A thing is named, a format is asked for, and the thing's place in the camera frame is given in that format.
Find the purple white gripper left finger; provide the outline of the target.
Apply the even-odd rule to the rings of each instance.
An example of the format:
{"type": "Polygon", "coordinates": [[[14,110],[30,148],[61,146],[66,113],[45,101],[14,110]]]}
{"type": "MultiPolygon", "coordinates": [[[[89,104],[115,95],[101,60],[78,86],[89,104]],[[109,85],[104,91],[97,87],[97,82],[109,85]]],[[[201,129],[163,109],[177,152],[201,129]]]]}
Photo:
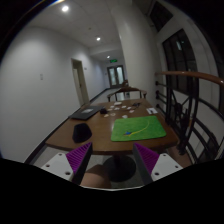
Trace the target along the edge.
{"type": "Polygon", "coordinates": [[[80,146],[69,153],[58,153],[42,169],[79,185],[93,152],[92,143],[80,146]]]}

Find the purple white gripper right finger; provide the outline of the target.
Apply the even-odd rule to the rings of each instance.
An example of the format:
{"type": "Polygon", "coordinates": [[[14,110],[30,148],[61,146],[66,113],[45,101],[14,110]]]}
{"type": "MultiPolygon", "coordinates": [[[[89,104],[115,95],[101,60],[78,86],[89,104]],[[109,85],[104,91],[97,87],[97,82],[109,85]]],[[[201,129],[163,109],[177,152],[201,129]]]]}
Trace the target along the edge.
{"type": "Polygon", "coordinates": [[[167,153],[158,154],[138,143],[133,144],[133,154],[145,185],[182,169],[167,153]]]}

